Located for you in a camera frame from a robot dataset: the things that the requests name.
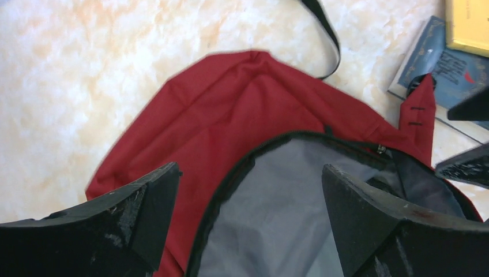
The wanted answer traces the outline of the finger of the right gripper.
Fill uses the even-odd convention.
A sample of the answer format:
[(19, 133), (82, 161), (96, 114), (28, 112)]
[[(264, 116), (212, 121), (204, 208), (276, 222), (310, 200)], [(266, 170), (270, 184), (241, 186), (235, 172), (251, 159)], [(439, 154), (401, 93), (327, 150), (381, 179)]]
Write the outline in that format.
[(447, 118), (451, 121), (488, 121), (488, 87), (449, 109)]
[(438, 163), (435, 173), (444, 179), (488, 189), (488, 143)]

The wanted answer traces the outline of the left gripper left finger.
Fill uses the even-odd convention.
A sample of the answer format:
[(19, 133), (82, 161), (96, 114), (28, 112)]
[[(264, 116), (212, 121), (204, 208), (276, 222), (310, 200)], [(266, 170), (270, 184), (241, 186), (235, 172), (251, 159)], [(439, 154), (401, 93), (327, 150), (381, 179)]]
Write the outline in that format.
[(46, 218), (1, 224), (1, 275), (152, 276), (181, 175), (171, 162)]

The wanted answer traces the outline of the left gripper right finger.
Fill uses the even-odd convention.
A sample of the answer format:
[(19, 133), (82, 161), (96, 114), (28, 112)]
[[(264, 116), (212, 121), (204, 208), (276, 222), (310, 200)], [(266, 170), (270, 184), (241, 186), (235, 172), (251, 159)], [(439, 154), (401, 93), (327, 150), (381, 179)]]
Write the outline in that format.
[(345, 276), (487, 276), (488, 225), (412, 204), (326, 165), (322, 186)]

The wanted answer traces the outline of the blue Nineteen Eighty-Four book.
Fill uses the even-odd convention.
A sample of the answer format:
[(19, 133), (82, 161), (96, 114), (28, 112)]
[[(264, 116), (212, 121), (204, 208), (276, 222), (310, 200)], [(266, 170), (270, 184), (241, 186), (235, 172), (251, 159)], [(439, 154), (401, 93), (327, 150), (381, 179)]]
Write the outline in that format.
[(432, 74), (436, 119), (474, 141), (488, 142), (488, 122), (450, 121), (448, 109), (488, 86), (488, 58), (446, 47), (445, 21), (431, 16), (418, 32), (388, 91), (405, 99), (417, 76)]

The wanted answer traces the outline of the red backpack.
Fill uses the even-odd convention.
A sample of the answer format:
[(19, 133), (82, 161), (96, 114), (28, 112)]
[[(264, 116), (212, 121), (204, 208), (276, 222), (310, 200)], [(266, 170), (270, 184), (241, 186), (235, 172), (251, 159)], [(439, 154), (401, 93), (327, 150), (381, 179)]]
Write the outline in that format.
[(331, 165), (432, 211), (482, 222), (429, 165), (435, 80), (397, 128), (263, 51), (208, 56), (166, 82), (106, 156), (89, 200), (168, 162), (183, 175), (157, 276), (345, 276), (322, 186)]

